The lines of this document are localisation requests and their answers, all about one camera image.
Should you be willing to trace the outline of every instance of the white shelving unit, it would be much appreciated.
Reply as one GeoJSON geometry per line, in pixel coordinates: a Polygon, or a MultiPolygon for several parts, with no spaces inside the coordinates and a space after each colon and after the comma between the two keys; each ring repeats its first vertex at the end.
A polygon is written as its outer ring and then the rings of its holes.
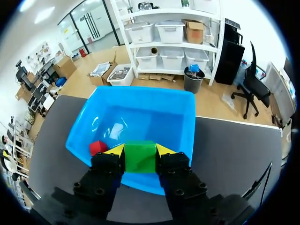
{"type": "Polygon", "coordinates": [[[206,67],[204,73],[205,78],[210,79],[209,85],[211,86],[214,82],[214,78],[217,72],[217,68],[219,65],[221,52],[222,52],[222,46],[223,46],[223,40],[224,40],[224,29],[225,29],[225,18],[223,15],[223,5],[222,0],[215,0],[217,4],[217,9],[215,14],[193,10],[188,7],[182,7],[182,8],[159,8],[159,9],[152,9],[152,10],[143,10],[143,11],[136,11],[132,13],[124,13],[124,9],[118,8],[118,4],[120,2],[126,2],[128,3],[128,6],[131,7],[130,2],[131,0],[111,0],[113,10],[115,12],[117,22],[122,34],[122,37],[124,39],[124,43],[129,55],[130,62],[132,64],[133,71],[135,73],[135,76],[138,78],[139,73],[161,73],[161,74],[175,74],[175,75],[184,75],[184,68],[186,65],[186,60],[183,59],[181,70],[169,70],[164,69],[161,59],[157,62],[157,68],[156,69],[140,69],[137,66],[137,62],[135,59],[135,54],[139,48],[143,47],[182,47],[182,48],[193,48],[193,49],[201,49],[204,51],[208,51],[212,53],[212,63],[211,67],[206,67]],[[143,44],[133,44],[130,43],[128,40],[128,37],[125,32],[125,25],[124,23],[128,21],[135,21],[137,18],[144,18],[145,16],[160,16],[165,15],[168,19],[174,15],[175,19],[178,19],[178,15],[181,15],[184,19],[195,19],[195,16],[197,17],[203,17],[207,18],[209,20],[209,24],[211,23],[218,23],[219,24],[219,31],[218,36],[215,36],[214,38],[217,40],[216,47],[213,47],[209,44],[203,43],[201,45],[198,44],[191,44],[188,43],[185,39],[183,40],[183,43],[180,44],[164,44],[160,41],[160,38],[156,36],[154,40],[150,43],[143,43],[143,44]]]}

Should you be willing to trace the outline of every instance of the poster on wall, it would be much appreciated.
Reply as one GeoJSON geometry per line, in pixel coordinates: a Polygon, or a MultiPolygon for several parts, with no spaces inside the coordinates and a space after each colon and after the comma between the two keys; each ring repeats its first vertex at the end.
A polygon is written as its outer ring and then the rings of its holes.
{"type": "Polygon", "coordinates": [[[36,72],[50,59],[51,49],[49,44],[45,41],[28,55],[27,63],[30,65],[32,71],[36,72]]]}

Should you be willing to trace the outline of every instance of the green cube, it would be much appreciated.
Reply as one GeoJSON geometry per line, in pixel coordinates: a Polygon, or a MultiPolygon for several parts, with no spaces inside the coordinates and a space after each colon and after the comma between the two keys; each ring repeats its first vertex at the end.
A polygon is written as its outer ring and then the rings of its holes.
{"type": "Polygon", "coordinates": [[[125,144],[125,171],[128,173],[155,173],[156,144],[152,141],[134,141],[125,144]]]}

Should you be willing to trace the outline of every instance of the shelf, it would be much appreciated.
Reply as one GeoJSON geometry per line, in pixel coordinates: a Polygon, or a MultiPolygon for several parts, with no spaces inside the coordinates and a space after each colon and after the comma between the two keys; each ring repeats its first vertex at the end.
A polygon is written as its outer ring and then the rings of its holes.
{"type": "MultiPolygon", "coordinates": [[[[180,70],[172,70],[172,69],[164,69],[164,65],[161,59],[158,59],[157,62],[157,68],[156,69],[140,69],[139,67],[137,68],[138,73],[154,73],[154,74],[174,74],[174,75],[184,75],[184,69],[187,67],[186,64],[186,59],[183,59],[181,69],[180,70]]],[[[211,78],[211,71],[206,66],[205,69],[205,79],[210,79],[211,78]]]]}
{"type": "Polygon", "coordinates": [[[201,50],[209,51],[209,52],[213,52],[213,53],[216,53],[218,51],[217,48],[212,47],[207,43],[203,43],[201,45],[200,44],[191,44],[191,43],[188,43],[185,39],[183,39],[183,42],[179,43],[179,44],[165,44],[165,43],[162,43],[160,41],[159,37],[155,37],[154,40],[150,43],[142,43],[142,44],[133,44],[133,43],[131,43],[129,45],[129,48],[162,47],[162,46],[165,46],[165,47],[194,48],[194,49],[201,49],[201,50]]]}
{"type": "Polygon", "coordinates": [[[172,13],[172,14],[188,14],[188,15],[199,15],[208,17],[211,19],[220,20],[220,16],[217,14],[211,14],[203,11],[192,10],[189,8],[158,8],[138,11],[130,14],[121,16],[122,20],[129,19],[131,17],[142,16],[142,15],[152,15],[152,14],[163,14],[163,13],[172,13]]]}

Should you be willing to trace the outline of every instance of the ceiling light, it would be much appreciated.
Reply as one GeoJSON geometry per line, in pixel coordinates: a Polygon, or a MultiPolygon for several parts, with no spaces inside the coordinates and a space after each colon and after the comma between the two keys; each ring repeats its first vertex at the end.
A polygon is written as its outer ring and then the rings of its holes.
{"type": "Polygon", "coordinates": [[[91,4],[91,3],[96,2],[96,1],[100,1],[100,0],[87,0],[85,3],[86,4],[91,4]]]}
{"type": "Polygon", "coordinates": [[[45,10],[39,12],[34,23],[37,24],[37,23],[47,19],[51,15],[51,13],[53,12],[54,9],[55,9],[55,7],[53,6],[51,8],[48,8],[48,9],[45,9],[45,10]]]}
{"type": "Polygon", "coordinates": [[[20,12],[24,12],[27,9],[29,9],[35,2],[36,0],[24,0],[21,4],[20,4],[20,12]]]}

